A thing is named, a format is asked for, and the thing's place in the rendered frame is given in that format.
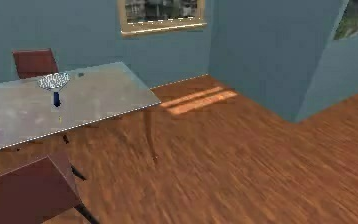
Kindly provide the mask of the grey top wooden table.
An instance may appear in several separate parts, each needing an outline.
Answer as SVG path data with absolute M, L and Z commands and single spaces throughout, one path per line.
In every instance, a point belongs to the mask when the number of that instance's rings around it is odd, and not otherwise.
M 75 69 L 58 91 L 38 86 L 38 77 L 0 83 L 0 150 L 142 110 L 153 158 L 152 115 L 157 96 L 124 63 Z M 61 105 L 53 104 L 59 92 Z

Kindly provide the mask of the dark red chair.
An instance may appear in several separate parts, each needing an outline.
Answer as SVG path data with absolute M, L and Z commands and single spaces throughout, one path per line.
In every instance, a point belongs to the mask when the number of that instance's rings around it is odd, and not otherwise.
M 79 195 L 76 177 L 86 180 L 64 152 L 1 172 L 0 224 L 42 224 L 71 208 L 90 224 L 99 224 Z
M 59 71 L 50 48 L 17 50 L 12 52 L 16 72 L 20 79 L 57 73 Z

